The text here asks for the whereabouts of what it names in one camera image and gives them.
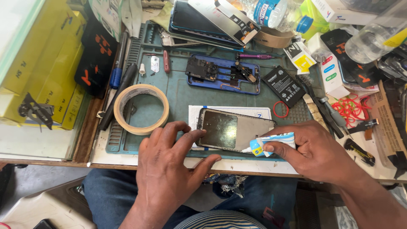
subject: jeans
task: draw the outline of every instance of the jeans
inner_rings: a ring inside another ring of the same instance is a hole
[[[82,183],[85,198],[98,229],[117,229],[134,204],[138,188],[136,171],[93,169]],[[245,213],[268,229],[277,229],[269,217],[262,217],[265,209],[270,208],[285,219],[280,228],[289,228],[288,223],[295,204],[297,179],[268,176],[248,176],[244,182],[245,196],[225,195],[220,186],[213,186],[214,192],[221,198],[227,198],[212,210],[233,210]],[[172,229],[186,218],[199,213],[181,205],[164,225]]]

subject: tape roll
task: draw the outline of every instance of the tape roll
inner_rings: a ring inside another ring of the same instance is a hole
[[[149,127],[134,127],[126,123],[126,120],[123,115],[123,109],[125,108],[126,103],[136,95],[140,94],[149,94],[154,95],[159,100],[161,100],[162,104],[164,105],[164,112],[161,118],[153,125]],[[168,104],[168,99],[164,95],[164,93],[158,89],[157,87],[151,86],[149,84],[136,84],[130,86],[123,90],[119,96],[117,97],[116,101],[114,102],[114,116],[116,117],[116,121],[122,126],[125,130],[132,134],[136,135],[149,135],[153,132],[154,129],[157,127],[162,127],[167,122],[168,115],[170,112],[170,106]]]

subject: purple screwdriver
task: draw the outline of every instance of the purple screwdriver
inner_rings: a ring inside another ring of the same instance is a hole
[[[241,58],[254,58],[254,59],[272,59],[271,55],[266,55],[266,54],[261,54],[261,55],[250,55],[250,54],[240,54],[236,53],[235,56],[236,60],[239,60]]]

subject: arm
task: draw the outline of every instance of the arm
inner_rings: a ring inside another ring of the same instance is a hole
[[[184,166],[192,144],[205,130],[191,131],[183,121],[156,128],[139,148],[136,181],[138,194],[119,229],[160,229],[170,216],[194,193],[221,156],[202,159],[193,171]],[[177,142],[179,131],[184,134]]]
[[[294,132],[295,150],[280,142],[264,149],[288,161],[297,173],[336,185],[360,228],[405,228],[407,209],[363,171],[316,121],[280,126],[264,136]]]

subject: hand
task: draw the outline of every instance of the hand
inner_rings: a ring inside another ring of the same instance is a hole
[[[278,154],[297,173],[314,181],[340,185],[363,170],[349,157],[345,149],[316,121],[278,126],[265,136],[294,132],[295,150],[281,142],[268,142],[263,149]]]
[[[186,134],[174,144],[181,130]],[[145,207],[146,215],[159,216],[156,220],[166,222],[199,188],[215,162],[221,160],[220,155],[212,154],[202,159],[193,171],[188,170],[184,166],[185,156],[192,144],[206,133],[190,130],[183,121],[171,122],[164,128],[156,128],[140,144],[136,204]]]

